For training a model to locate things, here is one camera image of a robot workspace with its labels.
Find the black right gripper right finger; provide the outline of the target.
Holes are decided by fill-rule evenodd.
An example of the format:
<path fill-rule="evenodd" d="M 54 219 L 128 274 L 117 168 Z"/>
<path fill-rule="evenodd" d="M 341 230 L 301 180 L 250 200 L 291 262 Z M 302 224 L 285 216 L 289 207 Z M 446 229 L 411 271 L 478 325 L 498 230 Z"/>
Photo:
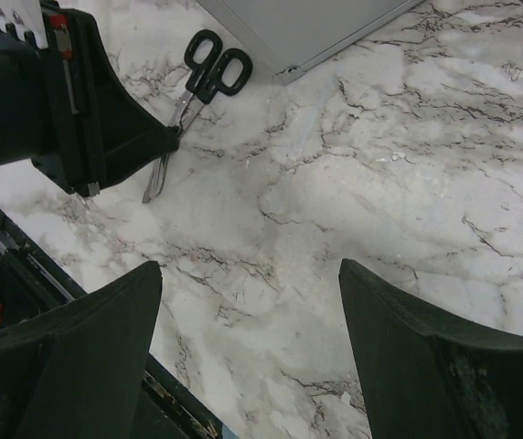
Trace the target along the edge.
<path fill-rule="evenodd" d="M 350 259 L 338 281 L 376 438 L 523 438 L 523 337 L 477 324 Z"/>

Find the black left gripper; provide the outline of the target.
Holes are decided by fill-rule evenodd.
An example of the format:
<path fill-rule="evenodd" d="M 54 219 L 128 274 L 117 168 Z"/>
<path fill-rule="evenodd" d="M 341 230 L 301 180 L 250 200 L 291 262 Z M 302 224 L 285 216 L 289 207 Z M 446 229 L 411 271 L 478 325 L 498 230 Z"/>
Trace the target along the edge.
<path fill-rule="evenodd" d="M 112 69 L 95 18 L 41 2 L 48 41 L 35 48 L 42 124 L 35 168 L 65 192 L 93 197 L 179 146 L 178 132 L 145 110 Z"/>

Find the grey metal medicine box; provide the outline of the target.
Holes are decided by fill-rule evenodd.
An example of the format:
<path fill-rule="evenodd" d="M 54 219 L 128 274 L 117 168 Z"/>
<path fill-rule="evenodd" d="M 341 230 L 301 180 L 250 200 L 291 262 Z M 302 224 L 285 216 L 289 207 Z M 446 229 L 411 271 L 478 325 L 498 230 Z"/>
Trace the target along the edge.
<path fill-rule="evenodd" d="M 419 0 L 200 0 L 273 77 L 290 83 Z"/>

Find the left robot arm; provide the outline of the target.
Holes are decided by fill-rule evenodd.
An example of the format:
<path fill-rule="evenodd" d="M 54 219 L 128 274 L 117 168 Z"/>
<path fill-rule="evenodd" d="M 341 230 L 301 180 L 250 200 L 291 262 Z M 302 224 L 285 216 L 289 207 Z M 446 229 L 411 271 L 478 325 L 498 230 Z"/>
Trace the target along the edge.
<path fill-rule="evenodd" d="M 30 160 L 88 198 L 177 150 L 177 129 L 121 84 L 91 14 L 44 1 L 41 18 L 45 48 L 0 8 L 0 166 Z"/>

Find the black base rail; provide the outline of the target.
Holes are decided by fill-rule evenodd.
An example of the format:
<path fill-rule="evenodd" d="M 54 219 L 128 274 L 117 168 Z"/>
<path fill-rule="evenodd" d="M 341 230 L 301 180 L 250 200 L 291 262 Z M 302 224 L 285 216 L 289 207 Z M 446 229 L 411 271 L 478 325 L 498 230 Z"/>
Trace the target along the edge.
<path fill-rule="evenodd" d="M 0 209 L 0 438 L 229 438 L 149 352 L 162 276 L 84 292 Z"/>

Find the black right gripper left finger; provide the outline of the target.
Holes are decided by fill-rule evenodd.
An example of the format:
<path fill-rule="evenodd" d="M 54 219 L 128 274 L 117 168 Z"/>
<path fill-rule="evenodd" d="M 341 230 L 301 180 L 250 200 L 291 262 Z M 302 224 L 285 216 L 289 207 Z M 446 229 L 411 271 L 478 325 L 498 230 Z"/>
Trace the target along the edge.
<path fill-rule="evenodd" d="M 128 438 L 162 274 L 145 262 L 0 330 L 0 438 Z"/>

